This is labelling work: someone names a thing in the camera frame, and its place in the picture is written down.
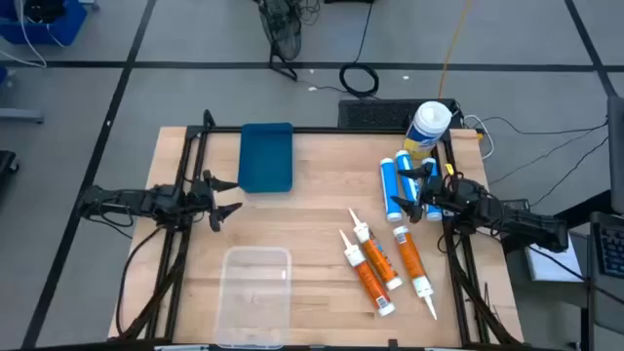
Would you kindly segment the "grey monitor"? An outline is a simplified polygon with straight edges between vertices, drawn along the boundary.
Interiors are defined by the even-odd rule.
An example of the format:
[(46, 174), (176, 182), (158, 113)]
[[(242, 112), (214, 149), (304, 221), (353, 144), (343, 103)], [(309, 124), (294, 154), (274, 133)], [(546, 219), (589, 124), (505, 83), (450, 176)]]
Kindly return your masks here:
[(607, 99), (611, 206), (624, 214), (624, 98)]

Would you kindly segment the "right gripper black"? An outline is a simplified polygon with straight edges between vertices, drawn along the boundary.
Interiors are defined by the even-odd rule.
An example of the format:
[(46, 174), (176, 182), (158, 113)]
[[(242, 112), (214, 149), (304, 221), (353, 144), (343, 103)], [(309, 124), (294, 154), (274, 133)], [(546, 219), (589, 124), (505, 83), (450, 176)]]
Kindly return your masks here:
[[(434, 165), (425, 163), (417, 169), (403, 170), (403, 176), (410, 179), (423, 179), (421, 186), (421, 204), (435, 206), (453, 214), (464, 212), (469, 202), (459, 194), (460, 182), (464, 174), (440, 176), (431, 175)], [(410, 223), (418, 223), (422, 218), (423, 208), (414, 201), (392, 196), (391, 199), (403, 210)]]

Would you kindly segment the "white paper sheet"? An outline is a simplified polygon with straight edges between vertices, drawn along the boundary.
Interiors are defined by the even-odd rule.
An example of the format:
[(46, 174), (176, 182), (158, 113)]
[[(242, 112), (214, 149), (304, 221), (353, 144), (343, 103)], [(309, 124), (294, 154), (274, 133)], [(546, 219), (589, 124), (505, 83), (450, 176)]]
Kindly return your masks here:
[(537, 245), (525, 248), (530, 279), (537, 282), (580, 283), (583, 274), (571, 242), (561, 253)]

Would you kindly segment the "black computer case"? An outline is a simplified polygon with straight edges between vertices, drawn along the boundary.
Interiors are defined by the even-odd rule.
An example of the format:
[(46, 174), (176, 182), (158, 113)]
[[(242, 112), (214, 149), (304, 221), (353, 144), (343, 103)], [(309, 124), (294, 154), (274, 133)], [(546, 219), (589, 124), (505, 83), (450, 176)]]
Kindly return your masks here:
[(405, 131), (429, 99), (344, 99), (338, 103), (341, 129)]

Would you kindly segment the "clear plastic bin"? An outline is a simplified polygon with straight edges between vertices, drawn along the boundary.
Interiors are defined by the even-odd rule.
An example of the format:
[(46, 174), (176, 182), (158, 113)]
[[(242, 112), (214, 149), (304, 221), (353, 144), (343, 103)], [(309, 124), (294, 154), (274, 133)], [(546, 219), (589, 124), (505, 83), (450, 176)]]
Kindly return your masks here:
[(214, 343), (225, 349), (275, 351), (291, 327), (292, 255), (281, 247), (228, 249), (220, 275)]

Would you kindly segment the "Lysol wipes canister white lid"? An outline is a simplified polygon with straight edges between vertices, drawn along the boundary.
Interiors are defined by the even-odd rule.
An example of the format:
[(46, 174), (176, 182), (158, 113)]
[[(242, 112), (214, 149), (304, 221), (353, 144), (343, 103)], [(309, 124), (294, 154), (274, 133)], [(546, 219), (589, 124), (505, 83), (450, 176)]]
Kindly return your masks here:
[(404, 149), (413, 159), (427, 158), (448, 129), (451, 118), (452, 113), (444, 104), (434, 100), (422, 103), (413, 114)]

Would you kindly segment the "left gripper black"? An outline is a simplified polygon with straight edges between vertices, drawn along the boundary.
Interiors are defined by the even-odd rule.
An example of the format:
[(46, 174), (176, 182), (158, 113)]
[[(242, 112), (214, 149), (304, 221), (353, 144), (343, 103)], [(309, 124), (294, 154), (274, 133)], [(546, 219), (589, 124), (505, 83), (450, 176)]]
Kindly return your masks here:
[(215, 208), (215, 192), (222, 192), (236, 188), (237, 182), (220, 180), (209, 170), (203, 171), (203, 180), (196, 178), (190, 182), (190, 189), (185, 194), (182, 212), (185, 215), (207, 213), (210, 227), (213, 232), (220, 230), (220, 225), (234, 212), (242, 207), (242, 203), (234, 203)]

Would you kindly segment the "blue plastic tray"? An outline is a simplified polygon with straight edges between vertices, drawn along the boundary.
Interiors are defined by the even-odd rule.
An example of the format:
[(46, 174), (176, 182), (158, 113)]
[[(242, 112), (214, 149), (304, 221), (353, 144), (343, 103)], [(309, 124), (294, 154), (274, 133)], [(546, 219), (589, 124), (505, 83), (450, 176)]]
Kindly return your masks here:
[(292, 190), (292, 124), (246, 124), (242, 127), (238, 183), (246, 193)]

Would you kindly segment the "black floor object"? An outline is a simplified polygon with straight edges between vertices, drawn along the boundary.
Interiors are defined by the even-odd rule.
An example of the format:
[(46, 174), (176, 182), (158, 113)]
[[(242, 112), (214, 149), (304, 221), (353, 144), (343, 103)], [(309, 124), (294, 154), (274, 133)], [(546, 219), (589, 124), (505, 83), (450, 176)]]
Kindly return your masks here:
[(0, 199), (20, 169), (17, 154), (10, 150), (0, 150)]

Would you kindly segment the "orange sealant tube white nozzle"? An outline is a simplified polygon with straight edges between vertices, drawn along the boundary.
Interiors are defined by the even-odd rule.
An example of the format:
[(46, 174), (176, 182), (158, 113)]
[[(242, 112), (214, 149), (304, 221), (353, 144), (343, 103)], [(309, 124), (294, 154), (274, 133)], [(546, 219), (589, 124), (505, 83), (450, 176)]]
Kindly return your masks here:
[(342, 230), (339, 233), (345, 246), (343, 253), (349, 264), (355, 269), (363, 289), (377, 313), (381, 317), (385, 317), (394, 312), (396, 310), (394, 303), (382, 287), (363, 252), (357, 245), (348, 240)]
[(388, 291), (395, 290), (403, 283), (403, 280), (392, 265), (380, 242), (373, 235), (369, 225), (359, 220), (352, 209), (348, 209), (348, 211), (354, 223), (353, 231), (376, 273)]
[(432, 299), (434, 291), (409, 229), (406, 226), (396, 227), (393, 235), (417, 296), (425, 301), (433, 318), (438, 320)]

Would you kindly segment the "black keyboard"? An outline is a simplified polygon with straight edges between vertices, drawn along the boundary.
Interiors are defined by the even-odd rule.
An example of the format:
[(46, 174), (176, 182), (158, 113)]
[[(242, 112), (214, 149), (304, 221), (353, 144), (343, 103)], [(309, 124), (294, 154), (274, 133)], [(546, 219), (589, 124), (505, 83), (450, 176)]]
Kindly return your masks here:
[(624, 229), (601, 225), (596, 239), (601, 272), (624, 279)]

